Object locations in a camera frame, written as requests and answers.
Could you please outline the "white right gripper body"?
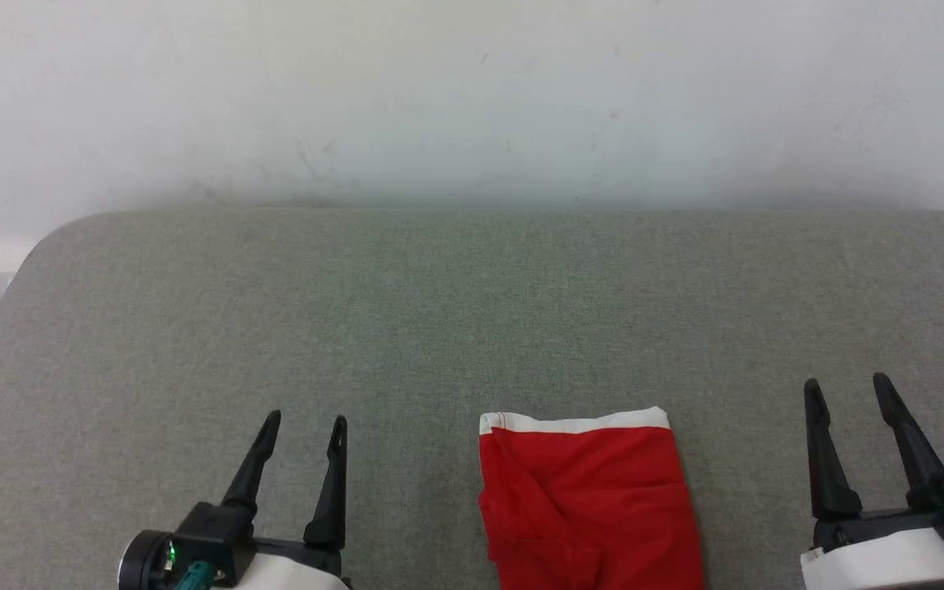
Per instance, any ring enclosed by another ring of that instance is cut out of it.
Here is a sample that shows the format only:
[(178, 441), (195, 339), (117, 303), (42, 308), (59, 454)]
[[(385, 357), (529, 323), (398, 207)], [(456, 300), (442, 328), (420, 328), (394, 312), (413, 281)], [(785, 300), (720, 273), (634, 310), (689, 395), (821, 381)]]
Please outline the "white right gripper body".
[(818, 522), (799, 557), (806, 589), (944, 589), (944, 475), (907, 497), (905, 511)]

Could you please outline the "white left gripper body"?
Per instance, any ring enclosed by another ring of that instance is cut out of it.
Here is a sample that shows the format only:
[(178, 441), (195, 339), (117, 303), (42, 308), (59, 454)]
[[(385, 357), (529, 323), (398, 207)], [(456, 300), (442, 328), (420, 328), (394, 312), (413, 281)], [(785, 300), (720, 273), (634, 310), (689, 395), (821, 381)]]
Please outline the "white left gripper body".
[(235, 589), (352, 589), (342, 574), (345, 542), (257, 540), (257, 552)]

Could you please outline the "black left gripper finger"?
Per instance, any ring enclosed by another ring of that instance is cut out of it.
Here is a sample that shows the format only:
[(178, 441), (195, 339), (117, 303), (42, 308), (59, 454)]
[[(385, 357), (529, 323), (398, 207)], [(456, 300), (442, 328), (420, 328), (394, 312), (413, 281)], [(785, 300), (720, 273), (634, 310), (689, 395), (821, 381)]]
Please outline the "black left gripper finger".
[(273, 410), (267, 414), (265, 422), (262, 423), (251, 447), (248, 448), (243, 463), (222, 497), (222, 506), (243, 508), (251, 515), (257, 515), (257, 496), (263, 470), (267, 461), (273, 456), (281, 419), (282, 414), (279, 410)]
[(346, 544), (347, 421), (338, 415), (326, 448), (327, 470), (310, 523), (305, 526), (305, 546), (340, 552)]

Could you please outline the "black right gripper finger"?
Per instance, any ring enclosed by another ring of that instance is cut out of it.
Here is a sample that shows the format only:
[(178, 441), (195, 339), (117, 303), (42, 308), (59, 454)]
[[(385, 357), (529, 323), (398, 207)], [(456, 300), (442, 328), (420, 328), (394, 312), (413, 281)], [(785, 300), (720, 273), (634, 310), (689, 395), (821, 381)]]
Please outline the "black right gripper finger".
[(821, 522), (858, 518), (863, 509), (861, 499), (847, 482), (829, 432), (831, 415), (828, 404), (816, 379), (808, 379), (803, 384), (803, 406), (812, 515)]
[(905, 495), (912, 511), (935, 511), (944, 504), (944, 462), (934, 451), (914, 416), (887, 374), (873, 374), (873, 386), (882, 419), (894, 433), (908, 481)]

